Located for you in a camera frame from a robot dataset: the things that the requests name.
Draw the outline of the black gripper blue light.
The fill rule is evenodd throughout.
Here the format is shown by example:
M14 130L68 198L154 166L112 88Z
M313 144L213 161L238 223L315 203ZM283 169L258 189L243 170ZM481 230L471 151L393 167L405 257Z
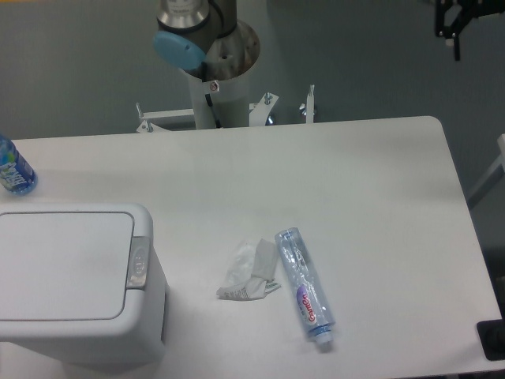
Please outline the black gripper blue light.
M458 16L447 24L445 14L453 6L459 6ZM504 1L498 0L441 0L435 1L435 36L453 39L454 60L461 61L460 35L473 18L504 13Z

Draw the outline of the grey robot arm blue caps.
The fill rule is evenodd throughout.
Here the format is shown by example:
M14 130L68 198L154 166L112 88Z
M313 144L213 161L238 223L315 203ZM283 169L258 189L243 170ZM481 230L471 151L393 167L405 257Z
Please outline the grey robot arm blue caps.
M454 45L474 19L504 13L503 1L435 1L434 33ZM260 56L259 38L237 16L235 1L161 1L153 47L170 65L199 81L240 77Z

